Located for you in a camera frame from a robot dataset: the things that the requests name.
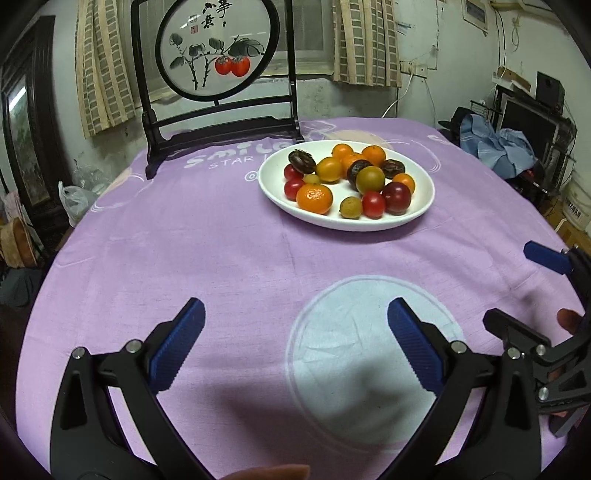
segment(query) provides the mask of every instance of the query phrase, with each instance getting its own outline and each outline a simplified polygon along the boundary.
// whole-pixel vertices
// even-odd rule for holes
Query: purple tablecloth
[[[116,351],[172,319],[193,296],[206,305],[206,327],[172,388],[158,398],[216,477],[252,466],[309,463],[316,479],[373,480],[389,464],[410,435],[405,432],[416,427],[405,421],[428,405],[421,397],[421,408],[408,406],[408,415],[376,416],[382,407],[404,404],[405,392],[380,388],[407,378],[410,369],[400,356],[392,364],[383,356],[355,383],[363,368],[356,362],[397,346],[384,330],[383,310],[351,319],[358,304],[370,308],[396,289],[416,294],[422,299],[413,300],[417,308],[433,308],[449,327],[446,334],[465,338],[477,352],[501,351],[482,325],[484,312],[494,307],[554,342],[566,338],[556,311],[580,309],[576,296],[566,278],[522,254],[532,239],[557,249],[563,244],[477,159],[437,131],[402,119],[311,121],[303,130],[309,140],[389,143],[430,172],[433,207],[390,231],[336,232],[280,211],[254,181],[263,159],[284,141],[199,151],[166,162],[151,181],[142,152],[59,253],[29,321],[17,423],[43,465],[72,349]],[[363,298],[354,298],[357,291]],[[380,378],[372,377],[377,371]],[[421,395],[419,387],[412,391]],[[134,451],[150,458],[120,394],[113,394]],[[353,405],[357,401],[361,406]],[[364,415],[373,423],[360,423]],[[563,444],[541,424],[546,464]],[[392,425],[395,431],[388,430]],[[448,455],[468,427],[463,421]]]

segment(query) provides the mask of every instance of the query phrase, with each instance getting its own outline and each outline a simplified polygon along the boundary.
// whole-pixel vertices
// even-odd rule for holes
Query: speaker
[[[559,80],[553,79],[545,73],[538,72],[538,87],[535,91],[535,99],[551,108],[555,113],[562,115],[564,109],[564,87]]]

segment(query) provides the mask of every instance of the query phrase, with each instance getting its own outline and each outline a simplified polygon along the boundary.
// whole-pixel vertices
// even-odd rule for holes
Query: electrical outlet
[[[421,63],[419,65],[415,65],[414,66],[414,74],[417,77],[421,77],[423,79],[426,79],[427,78],[427,72],[428,72],[428,70],[429,70],[429,68],[424,63]]]
[[[416,73],[416,64],[413,61],[401,61],[400,72],[408,75],[414,75]]]

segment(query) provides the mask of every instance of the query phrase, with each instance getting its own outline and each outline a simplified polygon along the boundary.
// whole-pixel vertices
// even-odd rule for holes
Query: brown bag
[[[37,266],[31,237],[20,218],[13,218],[8,225],[0,227],[0,255],[11,268]]]

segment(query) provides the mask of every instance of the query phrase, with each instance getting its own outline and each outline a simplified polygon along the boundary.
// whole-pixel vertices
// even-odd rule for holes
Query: white plate
[[[366,216],[361,216],[359,220],[342,218],[339,213],[340,203],[347,197],[360,197],[359,192],[354,191],[346,180],[341,180],[335,185],[327,185],[327,187],[332,190],[334,201],[326,215],[318,215],[317,213],[301,210],[296,202],[289,201],[283,192],[283,187],[285,185],[283,169],[289,163],[288,155],[293,150],[304,150],[312,155],[318,163],[323,158],[330,157],[333,147],[339,143],[347,143],[347,145],[350,145],[356,152],[361,152],[365,147],[369,146],[369,144],[361,142],[320,140],[284,148],[279,152],[273,153],[273,155],[267,158],[261,165],[258,172],[258,181],[262,191],[280,209],[296,218],[308,223],[313,223],[314,225],[332,228],[334,230],[344,230],[347,232],[376,232],[378,230],[387,230],[389,228],[401,226],[420,217],[429,209],[431,204],[433,204],[433,200],[435,199],[435,185],[429,174],[410,158],[407,158],[394,150],[385,149],[386,158],[400,160],[404,163],[406,172],[414,178],[415,184],[417,185],[410,207],[405,214],[390,215],[389,213],[385,213],[379,220],[372,220]]]

